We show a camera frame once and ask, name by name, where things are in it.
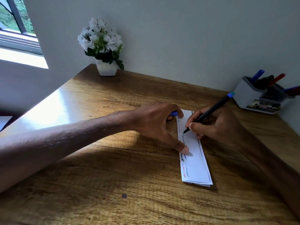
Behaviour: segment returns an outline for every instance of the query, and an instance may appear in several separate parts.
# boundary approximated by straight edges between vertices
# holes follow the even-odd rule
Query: white flower pot
[[[115,61],[109,64],[96,59],[96,65],[100,76],[115,76],[117,73],[118,66]]]

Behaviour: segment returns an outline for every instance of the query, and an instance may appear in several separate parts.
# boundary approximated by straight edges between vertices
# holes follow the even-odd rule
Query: bouquet of white flowers
[[[102,19],[92,18],[89,27],[84,27],[78,36],[79,44],[87,56],[95,57],[105,63],[116,62],[124,70],[123,62],[119,59],[124,44],[121,36],[109,28]]]

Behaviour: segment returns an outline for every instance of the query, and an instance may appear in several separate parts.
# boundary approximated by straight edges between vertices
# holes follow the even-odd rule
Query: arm
[[[233,112],[225,106],[213,113],[204,125],[193,122],[209,108],[197,109],[188,119],[186,127],[189,127],[199,139],[206,135],[221,143],[237,147],[267,176],[271,184],[300,219],[300,174],[247,131],[239,123]]]
[[[49,164],[109,135],[135,130],[161,140],[179,152],[185,147],[166,130],[175,104],[157,103],[135,110],[0,138],[0,193]]]

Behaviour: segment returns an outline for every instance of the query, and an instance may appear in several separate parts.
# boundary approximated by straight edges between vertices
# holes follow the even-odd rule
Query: window
[[[23,0],[0,0],[0,46],[43,55]]]

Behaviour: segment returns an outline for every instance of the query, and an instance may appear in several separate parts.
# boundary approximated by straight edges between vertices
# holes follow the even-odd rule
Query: person's left hand
[[[187,154],[189,153],[188,147],[178,139],[173,138],[166,130],[166,120],[173,119],[170,113],[175,110],[178,112],[178,117],[182,118],[182,110],[176,104],[170,103],[155,103],[131,110],[134,119],[133,130],[144,136],[158,139],[182,154]]]

